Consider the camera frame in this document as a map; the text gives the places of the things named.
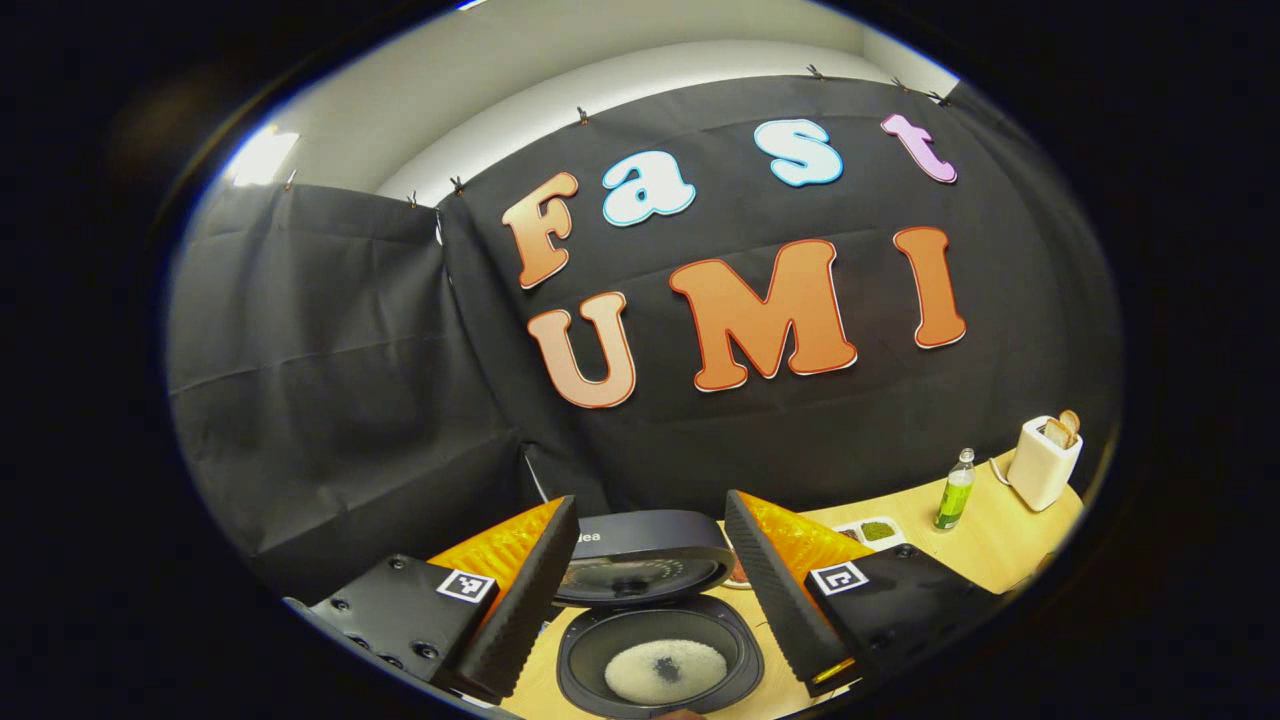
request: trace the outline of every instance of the wooden table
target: wooden table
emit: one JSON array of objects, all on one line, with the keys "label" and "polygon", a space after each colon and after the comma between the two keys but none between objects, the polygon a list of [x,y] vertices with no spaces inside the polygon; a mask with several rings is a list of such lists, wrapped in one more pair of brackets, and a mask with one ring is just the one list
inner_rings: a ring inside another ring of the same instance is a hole
[{"label": "wooden table", "polygon": [[[1014,451],[1009,451],[996,459],[1002,473],[1007,473],[1012,457]],[[908,542],[988,591],[1002,593],[1036,571],[1044,555],[1057,548],[1071,530],[1082,510],[1080,498],[1068,487],[1057,502],[1042,512],[1034,512],[1023,503],[1014,488],[1001,484],[983,461],[977,466],[973,493],[960,523],[951,530],[940,532],[933,529],[933,518],[938,511],[943,487],[946,478],[893,495],[803,515],[827,525],[888,515],[897,520]],[[705,594],[732,605],[746,624],[755,628],[755,639],[764,655],[764,678],[755,691],[736,705],[709,714],[710,720],[780,717],[836,694],[809,697],[804,684],[791,674],[773,633],[764,625],[764,611],[760,610],[755,593],[718,587]],[[581,612],[584,610],[566,609],[538,637],[516,693],[502,703],[503,710],[530,719],[596,717],[564,700],[556,680],[556,655],[561,637],[568,623]]]}]

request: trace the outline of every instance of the rice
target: rice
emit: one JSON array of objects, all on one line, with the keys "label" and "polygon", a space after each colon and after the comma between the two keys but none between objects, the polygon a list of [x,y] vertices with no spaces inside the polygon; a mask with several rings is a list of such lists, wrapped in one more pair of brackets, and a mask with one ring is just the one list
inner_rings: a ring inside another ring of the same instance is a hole
[{"label": "rice", "polygon": [[678,639],[637,644],[613,656],[604,682],[636,705],[668,705],[709,691],[728,674],[716,648]]}]

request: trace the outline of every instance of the white wall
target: white wall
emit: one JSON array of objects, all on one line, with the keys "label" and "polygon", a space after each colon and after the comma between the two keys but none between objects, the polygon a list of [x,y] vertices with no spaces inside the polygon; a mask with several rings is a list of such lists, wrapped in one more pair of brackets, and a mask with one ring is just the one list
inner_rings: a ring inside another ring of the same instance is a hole
[{"label": "white wall", "polygon": [[[927,70],[920,67],[929,65],[927,60],[913,56],[910,50],[905,53],[888,59],[913,61],[906,73],[910,77]],[[404,197],[417,191],[420,202],[435,204],[453,191],[451,177],[461,176],[466,182],[511,152],[577,122],[579,105],[593,114],[690,85],[803,76],[809,64],[824,76],[892,82],[891,73],[868,59],[828,47],[735,40],[653,47],[579,68],[507,97],[429,145],[376,192]],[[942,95],[946,91],[950,86],[938,88]]]},{"label": "white wall", "polygon": [[957,78],[911,47],[874,29],[863,29],[863,58],[883,68],[902,85],[920,92],[937,92],[946,97]]},{"label": "white wall", "polygon": [[[279,179],[296,169],[300,183],[374,192],[486,108],[628,53],[756,40],[859,55],[861,32],[856,19],[809,0],[488,0],[411,28],[282,108],[274,122],[301,137]],[[590,100],[579,95],[570,110]]]}]

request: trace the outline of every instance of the black fabric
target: black fabric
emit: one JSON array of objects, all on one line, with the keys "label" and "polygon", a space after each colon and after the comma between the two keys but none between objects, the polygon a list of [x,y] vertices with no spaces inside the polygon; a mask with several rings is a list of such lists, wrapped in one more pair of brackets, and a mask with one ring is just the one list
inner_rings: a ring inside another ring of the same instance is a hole
[{"label": "black fabric", "polygon": [[443,272],[435,211],[227,187],[175,258],[173,415],[210,512],[315,602],[538,502]]},{"label": "black fabric", "polygon": [[[1036,219],[1051,268],[1070,295],[1064,296],[1068,337],[1088,338],[1073,345],[1064,383],[1071,388],[1068,405],[1080,415],[1087,442],[1080,450],[1071,487],[1082,496],[1102,466],[1120,429],[1124,396],[1124,342],[1115,277],[1094,241],[1092,223],[1068,179],[1044,152],[982,92],[961,82],[948,95],[948,110],[991,154],[1018,188]],[[1117,246],[1123,238],[1103,237]]]},{"label": "black fabric", "polygon": [[[960,173],[955,184],[931,179],[881,129],[892,113],[928,129]],[[837,181],[795,188],[769,172],[772,158],[753,132],[792,118],[831,135],[845,165]],[[879,83],[735,79],[594,114],[465,178],[462,195],[439,206],[447,263],[497,402],[540,452],[543,487],[582,496],[584,515],[603,511],[590,487],[603,488],[609,511],[719,516],[730,488],[805,510],[941,477],[961,447],[979,457],[1004,452],[1023,421],[1065,407],[1080,414],[1096,461],[1120,392],[1106,264],[1065,190],[1020,160],[1020,140],[986,122]],[[671,152],[698,195],[680,214],[613,227],[602,214],[600,178],[644,150]],[[580,184],[566,200],[573,231],[554,241],[568,250],[568,265],[525,291],[500,218],[562,170]],[[934,350],[914,342],[914,278],[892,243],[915,225],[950,237],[947,264],[968,323],[960,342]],[[833,282],[858,363],[810,377],[783,366],[773,379],[751,368],[740,388],[699,392],[694,322],[668,286],[671,273],[719,258],[763,297],[778,249],[814,237],[838,251]],[[627,299],[622,322],[636,388],[616,407],[586,410],[558,396],[525,325],[539,313],[567,310],[582,374],[602,378],[603,352],[577,306],[607,291]]]}]

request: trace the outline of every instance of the screw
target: screw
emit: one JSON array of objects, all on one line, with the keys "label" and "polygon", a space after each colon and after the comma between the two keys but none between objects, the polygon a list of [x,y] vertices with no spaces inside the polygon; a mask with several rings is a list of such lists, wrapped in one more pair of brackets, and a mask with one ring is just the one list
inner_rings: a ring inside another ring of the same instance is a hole
[{"label": "screw", "polygon": [[413,648],[413,653],[417,655],[419,657],[425,657],[428,660],[435,660],[436,657],[440,656],[440,651],[435,650],[435,646],[433,646],[430,643],[425,643],[425,642],[420,641],[420,642],[413,643],[410,647]]}]

